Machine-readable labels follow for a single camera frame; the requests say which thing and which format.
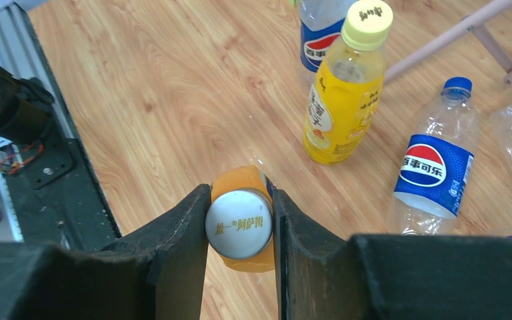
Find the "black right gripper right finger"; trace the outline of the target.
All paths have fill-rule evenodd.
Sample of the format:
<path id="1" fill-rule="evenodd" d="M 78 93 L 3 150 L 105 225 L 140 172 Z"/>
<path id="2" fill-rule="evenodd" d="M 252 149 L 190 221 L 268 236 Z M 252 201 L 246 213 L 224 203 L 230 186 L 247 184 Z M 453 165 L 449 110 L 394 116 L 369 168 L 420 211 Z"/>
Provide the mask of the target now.
<path id="1" fill-rule="evenodd" d="M 512 240 L 356 234 L 273 194 L 280 319 L 512 319 Z"/>

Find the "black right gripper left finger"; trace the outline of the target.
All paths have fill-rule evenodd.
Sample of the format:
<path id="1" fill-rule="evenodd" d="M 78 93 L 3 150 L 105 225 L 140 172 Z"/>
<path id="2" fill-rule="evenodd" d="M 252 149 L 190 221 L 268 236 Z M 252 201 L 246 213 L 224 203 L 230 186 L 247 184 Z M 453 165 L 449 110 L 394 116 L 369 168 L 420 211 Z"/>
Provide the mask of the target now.
<path id="1" fill-rule="evenodd" d="M 0 243 L 0 319 L 198 319 L 211 189 L 99 251 Z"/>

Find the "yellow juice bottle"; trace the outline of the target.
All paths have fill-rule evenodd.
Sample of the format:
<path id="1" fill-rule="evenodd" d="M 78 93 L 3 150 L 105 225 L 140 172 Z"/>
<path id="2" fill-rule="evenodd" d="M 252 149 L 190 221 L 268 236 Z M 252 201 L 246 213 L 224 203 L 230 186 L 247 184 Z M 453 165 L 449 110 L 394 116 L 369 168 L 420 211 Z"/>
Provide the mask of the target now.
<path id="1" fill-rule="evenodd" d="M 310 88 L 305 117 L 303 146 L 312 160 L 340 163 L 364 138 L 385 79 L 384 44 L 359 51 L 348 47 L 340 33 L 328 48 Z"/>

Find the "yellow bottle cap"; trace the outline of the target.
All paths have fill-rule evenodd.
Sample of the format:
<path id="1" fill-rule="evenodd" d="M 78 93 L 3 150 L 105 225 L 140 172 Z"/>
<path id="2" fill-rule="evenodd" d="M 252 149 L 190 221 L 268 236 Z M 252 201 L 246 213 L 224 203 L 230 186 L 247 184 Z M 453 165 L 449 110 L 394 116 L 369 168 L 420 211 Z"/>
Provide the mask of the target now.
<path id="1" fill-rule="evenodd" d="M 341 38 L 350 48 L 374 51 L 384 44 L 392 24 L 393 11 L 386 2 L 356 1 L 348 9 Z"/>

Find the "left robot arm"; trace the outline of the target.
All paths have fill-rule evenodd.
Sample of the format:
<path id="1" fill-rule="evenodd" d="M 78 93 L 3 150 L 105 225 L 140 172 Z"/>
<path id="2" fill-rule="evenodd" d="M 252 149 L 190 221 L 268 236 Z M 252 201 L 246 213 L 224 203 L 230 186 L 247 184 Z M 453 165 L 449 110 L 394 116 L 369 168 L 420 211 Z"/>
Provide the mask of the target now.
<path id="1" fill-rule="evenodd" d="M 0 137 L 18 145 L 46 137 L 54 122 L 54 102 L 38 78 L 16 78 L 0 66 Z"/>

